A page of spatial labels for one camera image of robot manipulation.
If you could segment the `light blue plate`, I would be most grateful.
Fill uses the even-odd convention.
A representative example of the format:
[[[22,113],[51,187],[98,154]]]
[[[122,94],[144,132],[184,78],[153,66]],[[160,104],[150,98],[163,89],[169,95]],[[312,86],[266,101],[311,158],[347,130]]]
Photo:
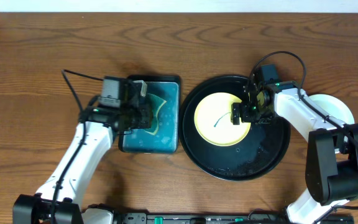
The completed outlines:
[[[354,116],[350,109],[338,98],[325,94],[315,94],[309,96],[309,98],[335,118],[340,119],[347,124],[355,123]]]

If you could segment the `yellow plate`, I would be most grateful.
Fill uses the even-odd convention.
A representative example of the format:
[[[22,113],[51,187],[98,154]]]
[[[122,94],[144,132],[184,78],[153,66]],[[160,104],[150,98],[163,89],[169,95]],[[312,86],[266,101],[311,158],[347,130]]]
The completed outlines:
[[[250,123],[234,125],[231,106],[241,99],[230,93],[213,93],[196,106],[194,123],[198,134],[215,146],[233,146],[241,142],[250,131]]]

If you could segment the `green yellow sponge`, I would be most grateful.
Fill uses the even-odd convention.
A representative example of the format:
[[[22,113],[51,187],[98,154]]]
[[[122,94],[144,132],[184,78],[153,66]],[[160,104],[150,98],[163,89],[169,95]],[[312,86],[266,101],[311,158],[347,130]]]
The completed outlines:
[[[148,93],[146,95],[146,99],[151,105],[153,118],[151,122],[151,127],[145,129],[145,132],[154,136],[158,132],[158,128],[159,128],[158,114],[167,101],[151,93]]]

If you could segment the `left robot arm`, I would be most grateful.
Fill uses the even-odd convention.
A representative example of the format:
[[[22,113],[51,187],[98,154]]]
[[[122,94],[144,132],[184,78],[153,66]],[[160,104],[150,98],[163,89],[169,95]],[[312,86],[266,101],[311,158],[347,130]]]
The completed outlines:
[[[13,222],[114,223],[114,210],[104,205],[81,211],[86,189],[116,136],[153,127],[158,111],[151,102],[135,107],[89,104],[80,113],[75,136],[53,174],[34,195],[17,198]]]

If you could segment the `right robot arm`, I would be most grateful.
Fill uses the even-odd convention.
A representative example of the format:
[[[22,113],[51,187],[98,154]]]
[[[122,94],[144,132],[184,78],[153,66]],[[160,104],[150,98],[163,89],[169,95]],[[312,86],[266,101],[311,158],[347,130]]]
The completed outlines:
[[[296,82],[254,86],[244,101],[231,106],[231,121],[288,121],[306,140],[306,190],[286,208],[291,223],[320,223],[358,198],[358,124],[335,118],[309,99]]]

